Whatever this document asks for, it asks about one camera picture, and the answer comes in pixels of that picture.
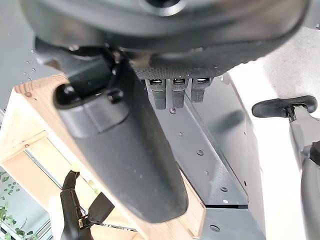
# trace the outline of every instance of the textured black surface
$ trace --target textured black surface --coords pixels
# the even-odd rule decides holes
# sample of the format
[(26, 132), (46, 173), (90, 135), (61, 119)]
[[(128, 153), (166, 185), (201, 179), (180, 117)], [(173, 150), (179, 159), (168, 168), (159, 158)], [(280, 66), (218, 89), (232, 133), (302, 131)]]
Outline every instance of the textured black surface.
[(119, 48), (140, 79), (222, 75), (288, 40), (309, 5), (308, 0), (197, 0), (186, 4), (181, 14), (158, 17), (143, 9), (130, 11), (125, 2), (122, 6), (93, 0), (20, 2), (41, 39), (67, 48)]
[(269, 54), (300, 26), (301, 22), (289, 33), (271, 40), (217, 44), (198, 52), (155, 54), (150, 57), (149, 66), (133, 63), (132, 67), (140, 79), (214, 78)]

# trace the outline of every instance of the wooden beam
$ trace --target wooden beam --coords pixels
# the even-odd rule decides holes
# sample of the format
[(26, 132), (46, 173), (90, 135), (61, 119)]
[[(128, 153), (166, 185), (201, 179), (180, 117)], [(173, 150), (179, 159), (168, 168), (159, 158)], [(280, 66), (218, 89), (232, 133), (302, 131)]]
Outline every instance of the wooden beam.
[(0, 163), (22, 152), (25, 145), (45, 137), (43, 130), (23, 95), (13, 89), (1, 125)]
[(69, 135), (53, 106), (54, 89), (67, 82), (62, 74), (45, 77), (16, 86), (12, 91), (12, 96), (17, 99), (24, 99), (21, 100), (23, 102), (21, 106), (24, 106), (32, 113), (35, 121), (41, 125), (41, 131), (45, 130), (47, 132), (51, 143), (71, 164), (76, 163), (80, 167), (80, 171), (92, 179), (145, 239), (191, 240), (199, 238), (201, 236), (205, 207), (185, 177), (183, 180), (188, 193), (189, 208), (183, 216), (164, 223), (151, 224), (138, 218), (110, 192), (108, 186), (99, 179), (88, 160)]
[(2, 167), (46, 211), (49, 210), (50, 197), (59, 196), (61, 192), (25, 152), (3, 162)]

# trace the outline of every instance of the black plastic tab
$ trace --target black plastic tab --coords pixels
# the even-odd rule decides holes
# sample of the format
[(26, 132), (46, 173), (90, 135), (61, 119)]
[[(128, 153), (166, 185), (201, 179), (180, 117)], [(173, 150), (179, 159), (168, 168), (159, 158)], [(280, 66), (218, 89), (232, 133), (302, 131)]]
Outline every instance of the black plastic tab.
[(318, 107), (318, 102), (314, 96), (310, 95), (271, 99), (255, 104), (252, 107), (252, 114), (257, 118), (288, 118), (287, 108), (290, 106), (304, 106), (309, 113), (313, 113)]
[(165, 79), (147, 80), (149, 88), (152, 90), (154, 97), (155, 109), (166, 109), (166, 84)]
[(310, 159), (320, 166), (320, 141), (313, 142), (310, 149)]
[(112, 202), (102, 192), (100, 192), (89, 207), (88, 219), (91, 223), (100, 225), (114, 208), (115, 205), (113, 205)]

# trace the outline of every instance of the bolt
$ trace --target bolt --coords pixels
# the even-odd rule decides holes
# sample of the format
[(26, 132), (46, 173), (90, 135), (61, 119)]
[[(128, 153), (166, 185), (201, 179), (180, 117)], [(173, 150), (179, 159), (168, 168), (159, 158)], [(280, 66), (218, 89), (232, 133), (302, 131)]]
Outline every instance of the bolt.
[(169, 110), (169, 112), (170, 112), (171, 114), (176, 114), (177, 110), (176, 110), (174, 107), (171, 107), (170, 110)]
[(204, 151), (199, 149), (198, 151), (196, 151), (196, 154), (198, 154), (199, 156), (203, 156), (205, 153), (204, 153)]
[(220, 228), (216, 225), (210, 225), (210, 229), (211, 229), (211, 231), (214, 231), (216, 233), (220, 232)]
[(224, 193), (228, 192), (228, 188), (226, 188), (226, 187), (224, 187), (224, 186), (220, 187), (220, 190), (221, 190), (222, 192), (224, 192)]

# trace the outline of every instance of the wooden board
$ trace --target wooden board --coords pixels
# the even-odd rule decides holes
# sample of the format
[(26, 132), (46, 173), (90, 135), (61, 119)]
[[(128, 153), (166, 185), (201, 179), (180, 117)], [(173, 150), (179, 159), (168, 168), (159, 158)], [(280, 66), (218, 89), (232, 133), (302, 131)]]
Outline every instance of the wooden board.
[[(145, 239), (191, 240), (193, 238), (199, 238), (201, 236), (201, 229), (205, 217), (205, 207), (185, 177), (183, 180), (188, 193), (189, 208), (183, 216), (164, 223), (151, 224), (143, 221), (132, 214), (114, 195), (112, 195), (108, 186), (99, 179), (87, 159), (83, 156), (78, 146), (67, 132), (53, 106), (52, 97), (54, 89), (60, 84), (67, 82), (68, 81), (62, 74), (58, 74), (16, 86), (12, 91), (10, 101), (16, 102), (15, 99), (18, 99), (19, 105), (11, 104), (11, 107), (14, 109), (12, 112), (20, 111), (21, 107), (28, 109), (29, 114), (33, 117), (33, 119), (30, 118), (29, 121), (32, 120), (37, 122), (36, 124), (30, 123), (30, 125), (35, 125), (35, 128), (37, 131), (39, 130), (39, 133), (45, 131), (49, 141), (57, 148), (64, 158), (71, 164), (76, 163), (79, 166), (80, 171), (93, 180), (97, 187), (112, 201), (116, 209), (128, 220), (129, 224), (135, 226)], [(8, 117), (5, 116), (4, 120), (13, 126), (21, 125), (22, 123), (19, 117), (19, 115), (16, 116), (11, 114), (8, 115)], [(28, 126), (29, 123), (25, 121), (23, 124)], [(10, 135), (14, 132), (15, 131), (12, 130), (12, 128), (5, 129), (3, 139), (10, 141)], [(35, 136), (33, 134), (34, 131), (31, 130), (30, 133), (24, 133), (22, 136), (29, 140)], [(20, 144), (22, 140), (20, 139), (11, 142)], [(35, 144), (36, 143), (29, 148), (36, 148), (37, 145)], [(5, 161), (6, 159), (7, 158), (0, 158), (0, 161)]]

